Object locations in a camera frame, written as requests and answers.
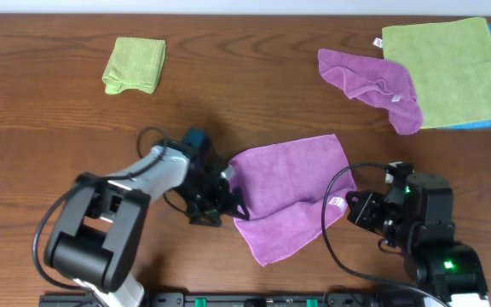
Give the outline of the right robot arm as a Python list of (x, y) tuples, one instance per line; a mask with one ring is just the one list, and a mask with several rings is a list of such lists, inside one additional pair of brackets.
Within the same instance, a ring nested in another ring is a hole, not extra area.
[(475, 250), (454, 239), (453, 190), (431, 174), (394, 175), (387, 194), (346, 194), (354, 225), (401, 249), (417, 287), (452, 306), (489, 305), (488, 284)]

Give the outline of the purple cloth with label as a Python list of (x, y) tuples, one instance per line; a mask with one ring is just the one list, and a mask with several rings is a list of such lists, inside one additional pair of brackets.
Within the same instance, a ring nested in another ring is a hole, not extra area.
[(257, 262), (289, 258), (321, 232), (321, 208), (332, 177), (349, 165), (333, 134), (237, 154), (231, 188), (242, 192), (250, 218), (234, 224)]

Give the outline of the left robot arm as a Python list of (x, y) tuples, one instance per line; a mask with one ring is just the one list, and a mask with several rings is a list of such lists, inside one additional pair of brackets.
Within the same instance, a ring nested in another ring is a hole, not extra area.
[(157, 143), (130, 167), (105, 177), (80, 175), (61, 200), (44, 263), (92, 292), (100, 306), (147, 306), (131, 268), (149, 206), (170, 190), (186, 202), (191, 224), (218, 227), (229, 215), (248, 220), (231, 165), (209, 148)]

